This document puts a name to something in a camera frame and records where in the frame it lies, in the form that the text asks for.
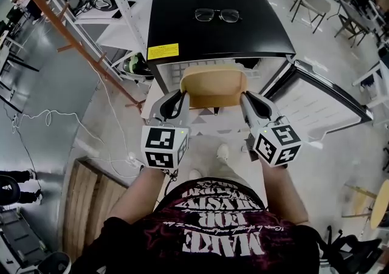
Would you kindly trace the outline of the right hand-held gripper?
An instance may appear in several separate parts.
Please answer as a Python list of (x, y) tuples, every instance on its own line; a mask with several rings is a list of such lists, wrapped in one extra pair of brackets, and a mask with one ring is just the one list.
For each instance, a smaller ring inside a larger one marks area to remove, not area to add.
[(239, 102), (244, 121), (249, 127), (246, 149), (250, 159), (260, 159), (272, 168), (294, 161), (300, 152), (302, 140), (286, 117), (272, 120), (278, 113), (276, 105), (251, 91), (243, 92)]

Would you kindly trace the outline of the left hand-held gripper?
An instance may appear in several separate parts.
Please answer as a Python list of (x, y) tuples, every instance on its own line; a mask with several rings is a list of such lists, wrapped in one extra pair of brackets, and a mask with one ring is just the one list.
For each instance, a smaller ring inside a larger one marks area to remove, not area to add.
[(189, 94), (177, 89), (156, 101), (142, 128), (141, 152), (149, 168), (176, 170), (188, 149)]

